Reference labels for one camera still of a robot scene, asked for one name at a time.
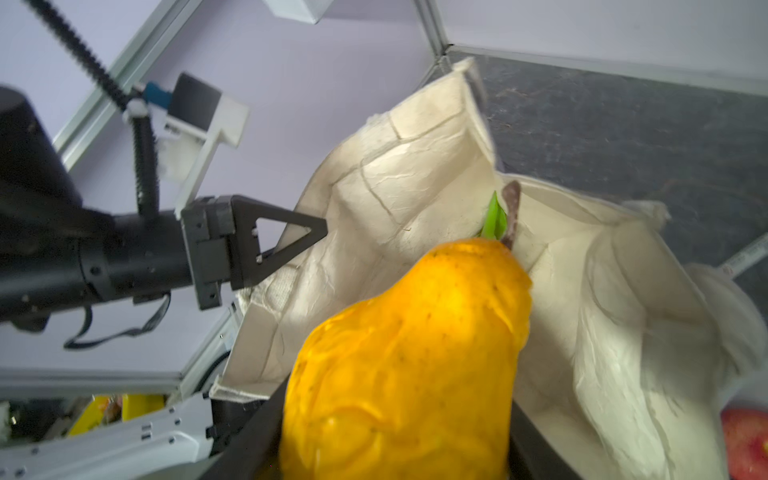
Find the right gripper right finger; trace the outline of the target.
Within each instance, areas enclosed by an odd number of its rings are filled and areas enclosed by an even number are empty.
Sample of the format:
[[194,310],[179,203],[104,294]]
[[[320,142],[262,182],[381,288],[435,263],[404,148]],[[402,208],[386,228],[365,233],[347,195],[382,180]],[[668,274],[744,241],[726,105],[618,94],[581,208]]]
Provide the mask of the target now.
[[517,403],[511,411],[508,468],[509,478],[516,480],[581,480]]

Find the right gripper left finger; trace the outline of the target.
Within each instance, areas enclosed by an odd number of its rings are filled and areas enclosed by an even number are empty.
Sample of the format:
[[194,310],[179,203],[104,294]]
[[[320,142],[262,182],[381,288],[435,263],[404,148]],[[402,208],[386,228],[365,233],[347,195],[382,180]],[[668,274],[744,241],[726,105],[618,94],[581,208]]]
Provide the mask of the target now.
[[278,450],[287,383],[267,400],[212,402],[213,424],[206,438],[213,442],[212,465],[204,479],[280,479]]

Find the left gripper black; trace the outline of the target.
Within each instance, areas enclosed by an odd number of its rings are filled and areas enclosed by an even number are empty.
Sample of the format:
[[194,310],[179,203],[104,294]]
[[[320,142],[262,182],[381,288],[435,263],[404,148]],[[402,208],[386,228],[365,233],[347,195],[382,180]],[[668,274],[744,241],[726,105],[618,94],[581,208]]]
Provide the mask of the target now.
[[321,217],[240,195],[204,197],[180,217],[171,210],[150,220],[117,217],[112,230],[81,243],[80,265],[98,303],[149,301],[192,286],[198,307],[212,309],[222,305],[223,283],[252,288],[327,233]]

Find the yellow pear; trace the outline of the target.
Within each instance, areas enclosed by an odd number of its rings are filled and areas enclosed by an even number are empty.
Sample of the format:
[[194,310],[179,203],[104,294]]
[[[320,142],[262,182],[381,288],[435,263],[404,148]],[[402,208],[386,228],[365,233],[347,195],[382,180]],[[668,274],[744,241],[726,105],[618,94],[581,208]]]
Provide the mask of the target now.
[[286,479],[504,479],[532,282],[512,249],[518,182],[498,240],[426,253],[386,292],[313,330],[289,377]]

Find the cream canvas tote bag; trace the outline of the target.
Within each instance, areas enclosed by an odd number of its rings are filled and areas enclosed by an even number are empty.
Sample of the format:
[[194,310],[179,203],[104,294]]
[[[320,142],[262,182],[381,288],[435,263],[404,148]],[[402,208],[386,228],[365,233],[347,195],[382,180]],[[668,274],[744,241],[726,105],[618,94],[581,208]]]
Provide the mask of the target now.
[[496,169],[473,59],[372,117],[297,209],[327,236],[240,292],[212,395],[284,400],[288,479],[507,479],[514,408],[584,479],[726,479],[753,302],[666,207]]

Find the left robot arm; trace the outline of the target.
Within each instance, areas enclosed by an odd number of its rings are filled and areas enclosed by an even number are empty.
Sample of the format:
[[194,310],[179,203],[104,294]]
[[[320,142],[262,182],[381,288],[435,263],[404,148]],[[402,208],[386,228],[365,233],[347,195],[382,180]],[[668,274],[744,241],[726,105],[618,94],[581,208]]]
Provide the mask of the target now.
[[[52,313],[130,298],[168,307],[193,286],[201,308],[221,303],[223,284],[251,287],[323,239],[323,218],[240,195],[198,196],[216,143],[234,140],[239,117],[213,98],[193,128],[204,146],[178,205],[159,208],[158,154],[146,93],[124,90],[48,1],[31,10],[122,112],[133,132],[137,210],[87,209],[19,91],[1,90],[1,318],[45,324]],[[285,388],[239,416],[219,414],[207,394],[137,420],[68,440],[4,449],[5,479],[118,479],[176,466],[211,465],[205,479],[256,479],[277,469]]]

